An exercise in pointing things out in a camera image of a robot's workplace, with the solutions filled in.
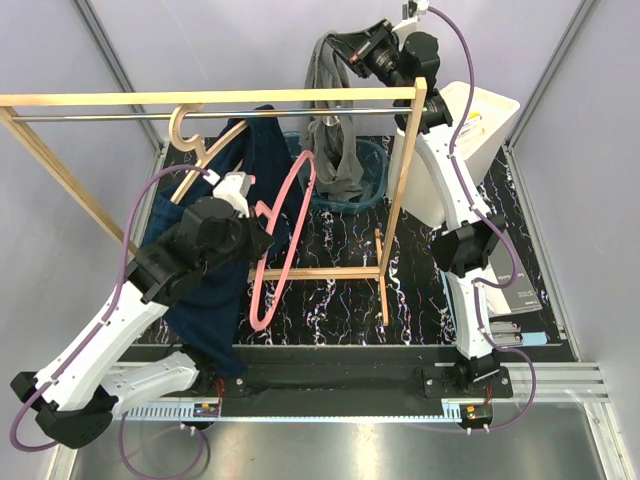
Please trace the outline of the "navy blue shorts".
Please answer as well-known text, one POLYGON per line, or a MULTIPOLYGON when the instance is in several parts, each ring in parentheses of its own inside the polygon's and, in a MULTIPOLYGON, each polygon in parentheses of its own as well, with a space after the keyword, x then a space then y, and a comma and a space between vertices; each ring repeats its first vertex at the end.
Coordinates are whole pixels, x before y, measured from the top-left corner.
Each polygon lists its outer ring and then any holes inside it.
MULTIPOLYGON (((247 201, 255 206, 262 201, 272 206, 293 165, 284 134, 275 117, 253 117, 248 128, 227 145, 212 161, 219 175, 238 166, 256 178, 247 201)), ((198 177, 180 204, 170 201, 178 185, 156 193, 152 213, 143 238, 144 246, 157 240, 181 220, 186 207, 212 193, 212 186, 198 177)), ((235 377, 245 366, 233 355, 241 303, 248 288, 250 264, 233 261, 208 274, 199 287, 183 297, 165 314, 169 327, 190 346, 205 354, 222 378, 235 377)))

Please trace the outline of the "grey shorts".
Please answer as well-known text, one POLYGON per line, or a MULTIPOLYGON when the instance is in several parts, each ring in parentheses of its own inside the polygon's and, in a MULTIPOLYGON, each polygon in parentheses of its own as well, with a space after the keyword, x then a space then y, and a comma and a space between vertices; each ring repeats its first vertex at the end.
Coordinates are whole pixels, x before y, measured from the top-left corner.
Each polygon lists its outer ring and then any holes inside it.
MULTIPOLYGON (((305 75, 307 89, 350 86, 346 67, 329 45, 329 37, 323 35, 313 47, 305 75)), ((309 117, 303 122, 301 145, 314 154, 315 188, 319 194, 339 202, 362 195, 364 169, 357 157, 356 131, 350 116, 309 117)))

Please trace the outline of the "wooden clothes hanger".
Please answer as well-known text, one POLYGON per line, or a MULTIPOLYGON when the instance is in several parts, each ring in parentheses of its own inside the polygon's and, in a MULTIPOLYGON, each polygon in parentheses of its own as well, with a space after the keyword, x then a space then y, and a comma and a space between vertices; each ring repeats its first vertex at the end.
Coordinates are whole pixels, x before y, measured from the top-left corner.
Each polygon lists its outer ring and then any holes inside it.
POLYGON ((181 133, 182 122, 186 115, 200 112, 202 108, 202 104, 182 104, 176 107, 169 120, 169 139, 177 150, 184 153, 193 151, 197 158, 195 166, 205 169, 227 145, 247 130, 249 125, 246 120, 239 121, 227 133, 221 135, 210 148, 207 148, 204 139, 199 134, 185 138, 181 133))

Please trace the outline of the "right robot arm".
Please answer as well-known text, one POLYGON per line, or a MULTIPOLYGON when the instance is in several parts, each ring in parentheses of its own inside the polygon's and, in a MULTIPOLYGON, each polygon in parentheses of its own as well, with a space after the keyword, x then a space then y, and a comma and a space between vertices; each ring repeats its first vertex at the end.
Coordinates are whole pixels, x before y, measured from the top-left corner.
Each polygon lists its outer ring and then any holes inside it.
POLYGON ((497 345, 489 328, 486 289, 489 257, 507 241, 505 220, 490 211, 478 193, 455 142, 464 123, 451 115, 436 87, 440 67, 436 37, 412 26, 395 28, 387 20, 352 33, 333 33, 328 43, 359 77, 375 76, 387 87, 410 86, 422 77, 427 84, 415 153, 425 164, 444 217, 431 244, 438 268, 445 273, 453 300, 459 359, 450 380, 466 396, 476 396, 497 376, 497 345))

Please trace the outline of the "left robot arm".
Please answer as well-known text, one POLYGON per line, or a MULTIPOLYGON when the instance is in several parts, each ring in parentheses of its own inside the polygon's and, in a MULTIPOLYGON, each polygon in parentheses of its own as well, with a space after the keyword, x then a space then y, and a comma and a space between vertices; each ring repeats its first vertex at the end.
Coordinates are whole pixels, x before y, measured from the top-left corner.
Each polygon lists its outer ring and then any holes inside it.
POLYGON ((141 248, 104 306, 74 341, 37 372, 20 372, 11 388, 33 409, 53 441, 78 449, 118 416, 164 395, 215 386, 212 361, 183 348, 128 373, 111 369, 133 340, 203 278, 236 259, 255 261, 273 244, 273 214, 263 203, 203 197, 179 222, 141 248))

